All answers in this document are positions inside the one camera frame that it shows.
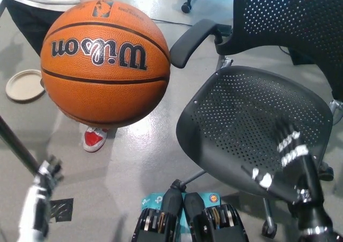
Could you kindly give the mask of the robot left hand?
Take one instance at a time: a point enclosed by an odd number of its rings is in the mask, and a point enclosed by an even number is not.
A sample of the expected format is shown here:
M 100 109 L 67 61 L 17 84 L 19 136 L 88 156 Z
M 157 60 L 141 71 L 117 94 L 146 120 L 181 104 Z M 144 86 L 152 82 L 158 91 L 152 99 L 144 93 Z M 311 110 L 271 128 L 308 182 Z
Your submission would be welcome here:
M 61 160 L 50 155 L 39 166 L 29 187 L 19 221 L 17 241 L 45 241 L 49 232 L 54 189 L 63 180 Z

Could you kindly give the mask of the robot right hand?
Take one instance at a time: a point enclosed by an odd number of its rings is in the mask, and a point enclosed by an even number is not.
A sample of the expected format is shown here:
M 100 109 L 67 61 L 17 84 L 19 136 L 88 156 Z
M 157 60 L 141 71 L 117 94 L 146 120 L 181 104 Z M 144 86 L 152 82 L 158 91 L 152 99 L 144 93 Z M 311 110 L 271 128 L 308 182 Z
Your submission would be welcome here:
M 286 119 L 275 124 L 277 152 L 282 170 L 271 174 L 257 167 L 241 169 L 263 190 L 293 205 L 324 202 L 314 158 L 302 133 Z

